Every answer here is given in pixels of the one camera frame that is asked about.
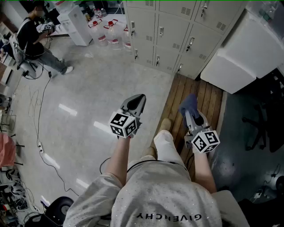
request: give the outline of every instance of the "wall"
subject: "wall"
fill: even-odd
[[[1,11],[17,28],[21,26],[24,18],[28,15],[19,1],[2,2]]]

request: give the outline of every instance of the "white cabinet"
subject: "white cabinet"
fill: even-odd
[[[189,22],[170,15],[159,15],[157,45],[172,50],[181,49]]]
[[[197,72],[200,70],[203,63],[204,61],[200,58],[190,58],[183,55],[177,64],[177,72],[195,79],[197,77]]]
[[[200,24],[194,24],[183,53],[191,58],[200,58],[205,61],[221,39],[216,31]]]
[[[128,17],[132,39],[140,39],[148,43],[154,43],[155,13],[138,8],[129,8]]]
[[[144,9],[156,9],[156,2],[154,0],[149,1],[126,1],[127,7],[136,7]]]
[[[146,42],[133,40],[134,45],[134,62],[151,67],[153,65],[154,47]]]
[[[160,71],[172,73],[174,65],[177,61],[178,53],[172,52],[168,49],[157,47],[154,66]]]
[[[191,19],[196,1],[160,1],[161,12]]]
[[[224,34],[242,1],[202,1],[195,21]]]

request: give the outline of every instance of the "blue cloth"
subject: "blue cloth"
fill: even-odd
[[[197,110],[197,97],[195,94],[189,94],[180,104],[178,108],[179,112],[182,114],[183,124],[187,127],[186,118],[185,118],[185,111],[187,110],[194,118],[199,118],[200,114]]]

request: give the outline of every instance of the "backpack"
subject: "backpack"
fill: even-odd
[[[22,61],[24,61],[24,59],[26,58],[26,55],[25,55],[25,52],[26,52],[26,48],[27,48],[27,44],[28,42],[26,43],[26,46],[25,46],[25,49],[22,50],[19,46],[19,41],[18,41],[18,34],[19,32],[21,31],[22,27],[27,23],[31,21],[30,19],[26,19],[23,21],[23,23],[21,24],[19,30],[17,33],[14,33],[10,38],[9,38],[9,42],[10,42],[10,45],[12,47],[12,50],[13,50],[13,55],[14,55],[14,58],[17,62],[18,65],[20,65],[22,63]]]

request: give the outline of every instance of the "white sneaker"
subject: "white sneaker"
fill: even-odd
[[[65,74],[67,74],[67,73],[72,72],[72,71],[73,71],[73,69],[74,69],[74,67],[73,67],[73,66],[69,66],[69,67],[67,67],[66,72],[65,72],[64,74],[62,74],[62,75],[65,75]]]

